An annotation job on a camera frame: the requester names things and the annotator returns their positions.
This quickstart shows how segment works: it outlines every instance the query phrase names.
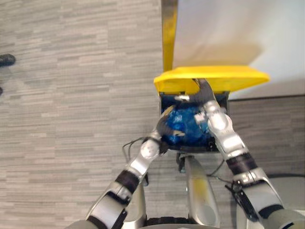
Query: blue plastic bag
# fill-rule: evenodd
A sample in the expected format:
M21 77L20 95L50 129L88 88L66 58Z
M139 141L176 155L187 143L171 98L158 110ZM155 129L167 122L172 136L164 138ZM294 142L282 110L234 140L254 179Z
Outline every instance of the blue plastic bag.
M199 112L196 105L181 104L175 107L167 118L167 125L185 133L185 136L164 136L164 141L171 146L207 146L211 137L207 123L199 126L194 115Z

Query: white wall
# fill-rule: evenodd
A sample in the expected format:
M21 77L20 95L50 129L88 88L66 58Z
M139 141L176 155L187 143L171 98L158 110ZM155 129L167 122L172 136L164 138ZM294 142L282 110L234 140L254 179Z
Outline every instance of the white wall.
M180 0L174 67L246 64L271 81L231 99L305 94L304 0Z

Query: cable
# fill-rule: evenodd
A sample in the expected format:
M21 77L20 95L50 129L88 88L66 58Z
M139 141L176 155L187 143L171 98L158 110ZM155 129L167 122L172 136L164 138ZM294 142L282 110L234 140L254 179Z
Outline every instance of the cable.
M132 141L130 141L129 143L126 143L125 145L122 146L122 152L123 152L123 155L124 155L124 157L125 157L127 163L128 163L128 162L130 161L130 159L131 159L131 147L132 147L132 145L133 145L135 142L140 141L140 140L143 140L143 139L144 139L144 137L139 137L139 138L137 138L137 139L135 139L135 140L132 140ZM127 154L126 151L125 151L125 147L128 146L128 145L129 145L129 147L128 147L128 154Z
M268 178L280 178L280 177L305 177L305 174L297 174L297 173L274 173L267 174Z
M218 172L218 170L221 168L221 166L223 166L223 164L224 164L224 160L222 160L222 162L219 164L219 166L217 166L217 168L212 173L207 174L207 176L213 177L213 175Z

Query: shoe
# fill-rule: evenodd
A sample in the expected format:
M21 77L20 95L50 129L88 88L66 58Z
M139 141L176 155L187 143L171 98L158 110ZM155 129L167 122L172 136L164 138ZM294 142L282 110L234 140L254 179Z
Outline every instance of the shoe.
M0 67L13 65L16 58L11 54L0 55Z

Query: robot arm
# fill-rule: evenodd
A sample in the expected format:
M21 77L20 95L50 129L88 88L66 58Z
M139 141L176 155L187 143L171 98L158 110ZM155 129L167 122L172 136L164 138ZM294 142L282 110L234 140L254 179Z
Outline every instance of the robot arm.
M132 199L132 194L141 183L154 159L160 155L161 136L164 134L183 135L166 126L166 117L173 107L168 108L161 116L156 129L153 130L141 145L138 155L131 160L125 169L110 183L104 193L91 207L86 220L78 221L66 229L120 229L127 216L125 208Z
M260 221L266 229L299 228L304 225L304 216L284 209L267 175L256 165L248 148L233 130L230 117L212 96L213 91L209 83L206 80L200 80L198 83L201 88L199 93L190 95L186 100L203 105L204 111L196 115L195 119L197 122L207 121L216 146L234 175L231 191L248 218ZM207 97L200 100L199 95Z

